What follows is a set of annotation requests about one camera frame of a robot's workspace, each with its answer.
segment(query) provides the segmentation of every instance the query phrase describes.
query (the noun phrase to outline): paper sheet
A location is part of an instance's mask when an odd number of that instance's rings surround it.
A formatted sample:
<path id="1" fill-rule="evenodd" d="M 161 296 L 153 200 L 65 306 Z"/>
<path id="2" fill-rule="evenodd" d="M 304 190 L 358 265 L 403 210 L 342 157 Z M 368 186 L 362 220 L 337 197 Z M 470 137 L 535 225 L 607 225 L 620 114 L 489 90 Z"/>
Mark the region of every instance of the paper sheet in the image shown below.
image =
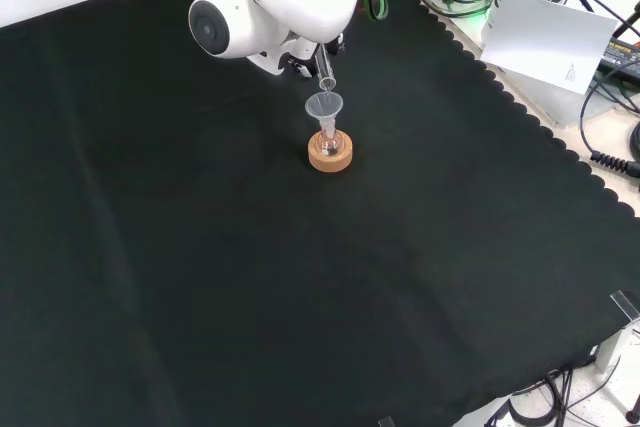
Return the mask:
<path id="1" fill-rule="evenodd" d="M 481 60 L 584 94 L 616 21 L 544 0 L 498 0 Z"/>

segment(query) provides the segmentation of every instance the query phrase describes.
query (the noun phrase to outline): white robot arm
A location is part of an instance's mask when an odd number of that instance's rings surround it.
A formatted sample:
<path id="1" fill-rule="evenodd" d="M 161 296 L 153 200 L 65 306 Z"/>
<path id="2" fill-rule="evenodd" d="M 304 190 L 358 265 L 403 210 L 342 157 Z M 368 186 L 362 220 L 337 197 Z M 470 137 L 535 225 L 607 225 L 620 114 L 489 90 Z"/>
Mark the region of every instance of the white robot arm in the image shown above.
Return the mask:
<path id="1" fill-rule="evenodd" d="M 189 10 L 189 25 L 196 41 L 210 55 L 223 59 L 248 57 L 277 75 L 287 62 L 309 66 L 305 61 L 317 51 L 324 51 L 318 49 L 318 44 L 341 36 L 357 2 L 195 0 Z M 330 69 L 326 65 L 326 52 L 322 57 L 318 68 Z"/>

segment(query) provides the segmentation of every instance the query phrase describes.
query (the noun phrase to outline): round wooden base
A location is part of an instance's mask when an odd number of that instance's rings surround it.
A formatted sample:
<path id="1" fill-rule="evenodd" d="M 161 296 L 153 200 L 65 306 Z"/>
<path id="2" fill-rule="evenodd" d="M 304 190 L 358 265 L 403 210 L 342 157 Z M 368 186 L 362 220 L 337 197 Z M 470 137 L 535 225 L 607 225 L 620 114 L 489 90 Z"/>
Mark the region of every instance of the round wooden base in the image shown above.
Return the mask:
<path id="1" fill-rule="evenodd" d="M 353 142 L 351 137 L 342 131 L 338 131 L 344 140 L 344 150 L 338 155 L 322 155 L 318 152 L 316 145 L 318 145 L 317 139 L 320 137 L 321 132 L 315 134 L 309 140 L 307 149 L 309 150 L 309 162 L 320 172 L 326 172 L 333 174 L 346 169 L 351 164 L 353 159 Z"/>

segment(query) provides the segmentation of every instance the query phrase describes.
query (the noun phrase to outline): plastic funnel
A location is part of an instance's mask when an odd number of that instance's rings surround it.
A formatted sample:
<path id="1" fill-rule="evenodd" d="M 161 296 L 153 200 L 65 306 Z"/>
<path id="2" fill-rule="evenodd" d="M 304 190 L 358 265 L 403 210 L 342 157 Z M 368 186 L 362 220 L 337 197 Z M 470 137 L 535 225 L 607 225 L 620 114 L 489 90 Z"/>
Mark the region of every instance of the plastic funnel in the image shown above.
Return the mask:
<path id="1" fill-rule="evenodd" d="M 335 92 L 319 92 L 309 97 L 305 109 L 307 114 L 318 119 L 320 125 L 323 125 L 325 122 L 335 121 L 343 105 L 342 97 Z"/>
<path id="2" fill-rule="evenodd" d="M 307 113 L 320 122 L 322 129 L 318 137 L 317 149 L 322 155 L 337 155 L 344 147 L 343 139 L 336 132 L 336 116 L 344 102 L 335 92 L 319 92 L 307 100 Z"/>

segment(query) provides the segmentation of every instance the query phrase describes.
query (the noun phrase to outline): black fabric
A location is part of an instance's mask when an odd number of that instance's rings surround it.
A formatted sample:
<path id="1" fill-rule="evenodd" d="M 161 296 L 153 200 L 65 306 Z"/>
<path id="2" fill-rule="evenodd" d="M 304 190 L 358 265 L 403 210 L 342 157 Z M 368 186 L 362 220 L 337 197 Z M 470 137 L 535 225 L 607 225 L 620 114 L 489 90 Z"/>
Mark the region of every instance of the black fabric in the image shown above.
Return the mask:
<path id="1" fill-rule="evenodd" d="M 417 0 L 347 31 L 334 176 L 191 2 L 0 33 L 0 424 L 444 427 L 624 324 L 631 209 Z"/>

